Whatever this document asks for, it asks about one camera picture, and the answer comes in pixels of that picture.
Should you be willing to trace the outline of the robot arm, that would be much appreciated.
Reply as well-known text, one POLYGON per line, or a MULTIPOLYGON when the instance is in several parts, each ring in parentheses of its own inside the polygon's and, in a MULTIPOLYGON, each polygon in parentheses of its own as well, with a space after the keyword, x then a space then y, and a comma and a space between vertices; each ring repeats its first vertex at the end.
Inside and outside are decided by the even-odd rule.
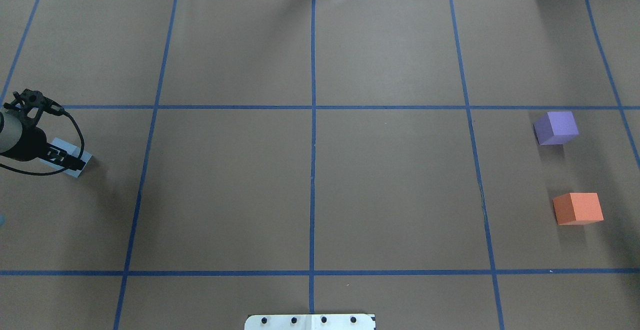
POLYGON ((93 154, 85 150, 85 140, 80 127, 67 111, 63 110, 62 115, 71 120, 76 129, 81 143, 79 147, 74 147, 58 138, 50 143, 42 129, 36 124, 28 125, 26 120, 19 118, 16 111, 2 110, 1 113, 1 156, 22 163, 38 159, 48 163, 54 171, 28 172, 4 164, 2 168, 29 176, 51 176, 66 172, 78 177, 87 163, 93 159, 93 154))

